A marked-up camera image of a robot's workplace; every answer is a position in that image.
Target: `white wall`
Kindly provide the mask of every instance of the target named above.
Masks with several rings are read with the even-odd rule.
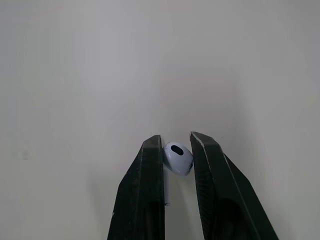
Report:
[[[281,240],[319,239],[319,11],[0,1],[0,239],[105,240],[141,143],[190,131],[221,144]],[[193,177],[171,176],[166,239],[203,239]]]

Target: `white earbud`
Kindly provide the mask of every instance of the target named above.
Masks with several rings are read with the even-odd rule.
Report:
[[[177,142],[169,142],[164,147],[164,153],[164,163],[168,169],[182,176],[187,176],[190,173],[194,159],[188,148]]]

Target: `earbud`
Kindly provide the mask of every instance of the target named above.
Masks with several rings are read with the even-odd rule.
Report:
[[[190,173],[194,159],[188,148],[177,142],[169,142],[164,147],[164,154],[164,164],[172,172],[182,176]]]

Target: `black plastic jaw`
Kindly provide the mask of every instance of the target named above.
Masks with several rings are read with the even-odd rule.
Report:
[[[278,240],[248,179],[210,136],[191,132],[205,240]]]
[[[118,187],[107,239],[165,239],[163,153],[160,135],[143,142],[123,177]]]

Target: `black clamp jaw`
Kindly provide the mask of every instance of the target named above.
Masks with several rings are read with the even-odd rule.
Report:
[[[196,195],[205,240],[278,240],[248,179],[210,136],[191,132]],[[164,240],[163,146],[143,142],[123,177],[107,240]]]

